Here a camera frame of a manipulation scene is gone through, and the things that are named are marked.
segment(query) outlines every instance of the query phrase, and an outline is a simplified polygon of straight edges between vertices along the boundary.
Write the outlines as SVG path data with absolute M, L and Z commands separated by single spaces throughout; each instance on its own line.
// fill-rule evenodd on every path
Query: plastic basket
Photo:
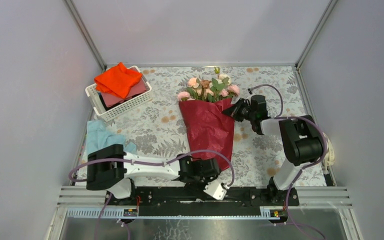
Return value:
M 131 66 L 129 69 L 133 69 L 137 72 L 140 72 L 139 68 L 137 66 Z M 105 122 L 108 122 L 110 120 L 115 119 L 116 117 L 120 116 L 121 114 L 132 110 L 136 108 L 137 106 L 140 106 L 150 100 L 152 100 L 152 87 L 145 78 L 145 76 L 142 75 L 142 81 L 145 83 L 146 86 L 146 92 L 133 97 L 130 100 L 127 100 L 123 102 L 122 104 L 111 108 L 108 111 L 105 111 L 105 108 L 101 102 L 101 99 L 99 97 L 99 91 L 97 91 L 97 84 L 94 83 L 88 87 L 86 87 L 85 92 L 87 95 L 87 98 L 90 101 L 90 104 L 92 104 L 93 110 L 95 111 L 98 118 L 104 120 Z

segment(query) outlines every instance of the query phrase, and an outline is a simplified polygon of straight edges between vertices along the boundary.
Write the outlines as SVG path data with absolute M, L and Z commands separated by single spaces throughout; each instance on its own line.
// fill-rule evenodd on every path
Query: white wall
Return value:
M 62 0 L 0 0 L 0 240 L 43 238 L 98 73 Z
M 75 0 L 107 64 L 295 63 L 329 0 Z
M 339 1 L 302 74 L 364 239 L 384 239 L 384 1 Z

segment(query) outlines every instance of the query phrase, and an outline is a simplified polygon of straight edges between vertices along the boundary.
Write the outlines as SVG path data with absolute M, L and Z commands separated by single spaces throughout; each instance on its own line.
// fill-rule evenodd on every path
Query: metal frame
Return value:
M 73 164 L 72 168 L 75 168 L 79 165 L 80 157 L 82 156 L 82 152 L 83 152 L 83 147 L 84 147 L 85 142 L 86 142 L 86 133 L 87 133 L 87 129 L 88 129 L 88 121 L 92 119 L 93 115 L 94 115 L 94 109 L 92 106 L 90 106 L 89 114 L 87 115 L 87 121 L 84 124 L 84 129 L 83 129 L 83 132 L 80 136 L 81 140 L 80 140 L 80 144 L 77 148 L 77 154 L 75 155 L 76 159 L 74 160 L 74 164 Z
M 360 229 L 355 221 L 353 206 L 346 187 L 305 186 L 296 187 L 300 206 L 290 209 L 337 209 L 349 240 L 362 240 Z M 84 186 L 63 186 L 59 194 L 55 215 L 50 225 L 49 235 L 45 240 L 59 240 L 67 217 L 97 218 L 104 206 L 107 191 L 89 191 Z M 136 206 L 107 206 L 104 218 L 125 218 L 120 216 L 123 209 L 134 209 Z M 223 219 L 223 220 L 267 220 L 267 212 L 278 209 L 275 206 L 260 207 L 260 216 L 157 216 L 138 217 L 138 219 Z
M 79 12 L 77 11 L 76 5 L 74 4 L 73 0 L 63 0 L 63 1 L 65 3 L 65 6 L 68 9 L 70 15 L 73 17 L 75 24 L 77 25 L 81 35 L 83 36 L 84 40 L 86 41 L 86 44 L 89 47 L 90 51 L 92 52 L 93 57 L 95 58 L 99 67 L 102 69 L 102 71 L 105 71 L 105 69 L 107 68 L 107 65 L 106 65 L 104 59 L 102 58 L 101 54 L 99 53 L 97 46 L 95 45 L 94 41 L 92 40 L 91 35 L 89 34 L 88 30 L 86 29 L 86 26 L 83 23 Z
M 329 16 L 331 15 L 337 3 L 338 3 L 338 0 L 330 0 L 329 3 L 327 4 L 327 7 L 324 10 L 323 15 L 318 21 L 317 26 L 315 27 L 313 33 L 311 34 L 309 41 L 304 47 L 304 51 L 302 51 L 301 56 L 299 56 L 298 61 L 296 61 L 296 67 L 298 69 L 301 68 L 304 61 L 306 60 L 307 55 L 309 54 L 313 44 L 315 43 L 323 27 L 325 26 L 326 21 L 328 20 Z
M 73 0 L 63 0 L 67 6 L 68 11 L 73 17 L 74 22 L 78 26 L 81 34 L 83 35 L 86 44 L 91 50 L 93 57 L 96 59 L 97 64 L 100 66 L 102 71 L 108 67 L 100 55 L 97 47 L 95 46 L 92 37 L 90 36 L 86 26 L 84 25 L 79 12 L 76 9 Z M 302 73 L 300 71 L 301 66 L 305 62 L 307 55 L 309 54 L 313 44 L 315 43 L 318 35 L 320 34 L 323 26 L 325 25 L 328 17 L 333 11 L 338 0 L 331 0 L 326 7 L 320 21 L 318 22 L 316 28 L 314 29 L 308 43 L 306 44 L 302 54 L 300 55 L 296 63 L 268 63 L 263 64 L 264 66 L 292 66 L 292 69 L 295 74 L 295 78 L 298 84 L 298 88 L 303 100 L 305 111 L 314 117 L 314 120 L 317 122 L 317 118 L 313 112 L 313 107 L 311 101 L 308 97 L 308 92 L 303 80 Z M 139 67 L 209 67 L 213 63 L 199 63 L 199 64 L 136 64 Z M 241 63 L 241 64 L 231 64 L 231 63 L 218 63 L 217 66 L 221 67 L 241 67 L 241 66 L 261 66 L 262 63 Z M 85 135 L 82 136 L 82 143 L 85 140 Z M 78 164 L 79 156 L 82 151 L 82 146 L 79 147 L 78 153 L 76 155 L 75 165 Z M 291 206 L 291 209 L 337 209 L 342 220 L 343 227 L 348 239 L 350 240 L 362 240 L 362 234 L 360 228 L 356 221 L 356 216 L 353 210 L 353 205 L 349 198 L 348 191 L 346 187 L 336 186 L 336 179 L 331 167 L 328 167 L 330 175 L 332 177 L 333 187 L 296 187 L 298 192 L 300 206 Z M 58 199 L 57 208 L 55 214 L 52 218 L 51 224 L 49 226 L 47 235 L 45 236 L 46 240 L 58 240 L 62 234 L 65 220 L 67 216 L 72 216 L 75 211 L 73 209 L 96 209 L 102 208 L 104 205 L 104 199 L 106 196 L 106 191 L 88 191 L 84 186 L 63 186 L 61 188 L 60 197 Z M 116 214 L 120 212 L 120 209 L 124 208 L 135 208 L 136 206 L 109 206 L 108 212 L 111 211 Z M 274 206 L 263 206 L 261 207 L 261 216 L 250 216 L 245 217 L 245 219 L 262 219 L 264 218 L 264 212 L 266 210 L 275 209 Z M 189 217 L 183 216 L 179 219 L 187 219 Z M 212 217 L 202 217 L 202 219 L 211 219 Z M 232 217 L 222 217 L 222 219 L 242 219 L 240 216 Z M 167 219 L 166 216 L 159 216 L 157 219 Z

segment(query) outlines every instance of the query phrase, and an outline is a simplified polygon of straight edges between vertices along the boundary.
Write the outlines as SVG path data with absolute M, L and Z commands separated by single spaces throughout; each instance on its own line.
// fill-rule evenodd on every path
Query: light blue towel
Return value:
M 126 137 L 108 131 L 101 120 L 87 122 L 86 151 L 87 155 L 113 144 L 123 144 L 124 151 L 136 153 L 136 145 L 132 142 L 126 145 Z

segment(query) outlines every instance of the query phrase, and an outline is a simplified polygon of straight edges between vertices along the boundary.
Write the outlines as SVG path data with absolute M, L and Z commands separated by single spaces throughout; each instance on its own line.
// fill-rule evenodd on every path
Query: red wrapping paper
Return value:
M 235 120 L 222 114 L 232 106 L 231 101 L 227 98 L 215 103 L 201 100 L 179 102 L 191 151 L 214 150 L 232 160 Z M 195 153 L 192 157 L 203 160 L 215 157 L 222 171 L 229 168 L 229 164 L 214 153 Z

